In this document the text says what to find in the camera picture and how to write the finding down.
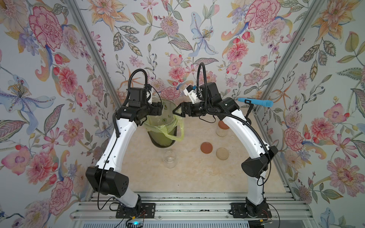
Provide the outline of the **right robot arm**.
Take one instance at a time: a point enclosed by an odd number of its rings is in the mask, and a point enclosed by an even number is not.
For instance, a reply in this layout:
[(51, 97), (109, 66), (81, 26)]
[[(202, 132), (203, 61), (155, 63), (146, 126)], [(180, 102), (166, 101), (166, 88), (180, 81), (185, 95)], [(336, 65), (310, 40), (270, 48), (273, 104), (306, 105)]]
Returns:
[(188, 86), (184, 93), (189, 102), (180, 103), (173, 114), (180, 117), (202, 117), (211, 115), (226, 124), (249, 154), (241, 164), (248, 176), (248, 193), (244, 203), (232, 203), (230, 214), (235, 218), (270, 218), (269, 204), (265, 198), (264, 185), (271, 173), (271, 161), (278, 153), (276, 146), (270, 146), (252, 127), (239, 105), (232, 98), (222, 98), (215, 82), (207, 81), (205, 64), (198, 66), (198, 75), (203, 76), (203, 84)]

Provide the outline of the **clear jar with rice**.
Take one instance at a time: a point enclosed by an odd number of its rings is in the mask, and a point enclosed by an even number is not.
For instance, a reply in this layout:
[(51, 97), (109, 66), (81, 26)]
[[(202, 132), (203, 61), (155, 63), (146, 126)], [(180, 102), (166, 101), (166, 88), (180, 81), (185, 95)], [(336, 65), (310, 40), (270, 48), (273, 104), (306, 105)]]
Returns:
[(165, 152), (163, 155), (163, 162), (167, 168), (169, 169), (174, 168), (177, 165), (176, 153), (174, 151)]

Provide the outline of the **beige jar lid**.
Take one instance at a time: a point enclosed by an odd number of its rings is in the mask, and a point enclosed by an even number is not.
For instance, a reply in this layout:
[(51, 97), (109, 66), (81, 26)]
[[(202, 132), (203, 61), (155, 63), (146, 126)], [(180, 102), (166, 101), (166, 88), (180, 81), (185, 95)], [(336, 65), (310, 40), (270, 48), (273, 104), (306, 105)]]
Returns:
[(219, 160), (225, 161), (229, 158), (230, 152), (226, 148), (218, 148), (216, 156)]

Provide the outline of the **terracotta jar lid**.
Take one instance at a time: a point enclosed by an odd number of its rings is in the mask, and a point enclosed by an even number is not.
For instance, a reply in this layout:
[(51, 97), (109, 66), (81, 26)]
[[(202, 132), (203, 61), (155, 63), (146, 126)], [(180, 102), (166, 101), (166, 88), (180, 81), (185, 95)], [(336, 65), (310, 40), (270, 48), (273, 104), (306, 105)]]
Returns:
[(203, 142), (200, 146), (200, 150), (204, 154), (210, 154), (213, 151), (213, 145), (210, 142)]

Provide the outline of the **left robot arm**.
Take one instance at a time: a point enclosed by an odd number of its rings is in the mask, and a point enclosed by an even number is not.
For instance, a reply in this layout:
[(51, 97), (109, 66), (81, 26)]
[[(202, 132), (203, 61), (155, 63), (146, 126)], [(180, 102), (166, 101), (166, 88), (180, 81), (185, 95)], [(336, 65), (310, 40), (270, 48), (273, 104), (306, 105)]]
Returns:
[(148, 116), (160, 116), (162, 101), (152, 101), (153, 87), (148, 84), (147, 72), (135, 70), (127, 85), (122, 106), (114, 112), (114, 131), (105, 151), (94, 167), (88, 167), (86, 178), (98, 195), (109, 195), (120, 204), (126, 216), (134, 219), (143, 215), (140, 195), (129, 187), (129, 178), (121, 173), (123, 159), (133, 134)]

